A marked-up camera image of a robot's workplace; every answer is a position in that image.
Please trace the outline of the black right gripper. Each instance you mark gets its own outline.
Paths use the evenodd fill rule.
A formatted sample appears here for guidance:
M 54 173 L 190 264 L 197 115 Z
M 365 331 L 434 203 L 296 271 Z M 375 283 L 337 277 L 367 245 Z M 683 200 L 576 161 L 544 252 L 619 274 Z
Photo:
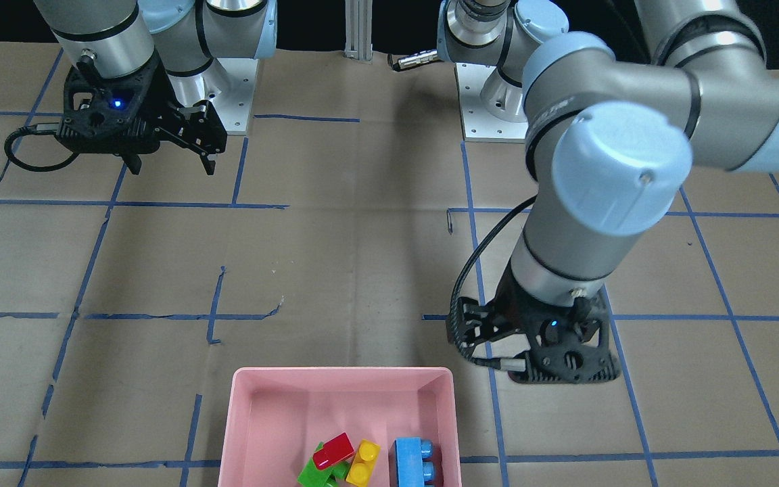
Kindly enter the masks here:
M 56 141 L 77 154 L 120 155 L 131 175 L 141 172 L 139 154 L 171 141 L 195 152 L 212 176 L 228 141 L 213 103 L 181 107 L 157 52 L 132 74 L 112 79 L 101 76 L 99 61 L 84 53 L 69 70 Z

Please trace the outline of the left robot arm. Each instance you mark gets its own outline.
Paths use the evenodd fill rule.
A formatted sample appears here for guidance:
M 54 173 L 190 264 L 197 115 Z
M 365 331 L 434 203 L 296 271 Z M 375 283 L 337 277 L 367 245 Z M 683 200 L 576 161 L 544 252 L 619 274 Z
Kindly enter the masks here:
M 538 191 L 486 235 L 450 297 L 468 363 L 522 384 L 619 376 L 603 285 L 695 164 L 779 172 L 779 77 L 734 1 L 637 1 L 649 64 L 620 62 L 550 1 L 444 1 L 437 52 L 521 95 Z

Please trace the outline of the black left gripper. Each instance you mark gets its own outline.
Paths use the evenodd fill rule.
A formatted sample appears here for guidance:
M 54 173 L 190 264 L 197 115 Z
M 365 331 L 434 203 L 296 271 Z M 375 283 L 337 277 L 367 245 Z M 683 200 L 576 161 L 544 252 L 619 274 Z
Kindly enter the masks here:
M 491 302 L 461 295 L 470 269 L 454 283 L 454 347 L 468 363 L 507 372 L 519 384 L 599 384 L 618 379 L 610 348 L 610 312 L 603 291 L 557 307 L 528 295 L 509 273 Z M 528 348 L 514 356 L 478 356 L 480 345 L 521 335 Z

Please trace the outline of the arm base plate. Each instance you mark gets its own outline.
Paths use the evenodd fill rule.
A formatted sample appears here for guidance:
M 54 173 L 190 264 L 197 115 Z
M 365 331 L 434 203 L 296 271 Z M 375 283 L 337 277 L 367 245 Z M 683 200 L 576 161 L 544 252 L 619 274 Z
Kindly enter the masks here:
M 455 74 L 464 141 L 523 143 L 527 120 L 520 87 L 494 66 L 455 64 Z
M 225 75 L 220 93 L 212 99 L 216 113 L 229 135 L 246 136 L 254 114 L 254 95 L 262 62 L 250 58 L 220 58 L 214 63 Z

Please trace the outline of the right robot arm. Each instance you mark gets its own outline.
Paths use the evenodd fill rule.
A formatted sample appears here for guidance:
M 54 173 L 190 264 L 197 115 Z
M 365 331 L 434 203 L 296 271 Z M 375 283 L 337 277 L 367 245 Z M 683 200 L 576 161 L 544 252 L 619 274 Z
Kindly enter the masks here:
M 133 175 L 141 157 L 170 142 L 214 174 L 228 136 L 245 128 L 244 77 L 225 60 L 272 57 L 275 1 L 37 1 L 71 62 L 62 119 L 15 131 L 52 136 L 69 152 L 120 158 Z

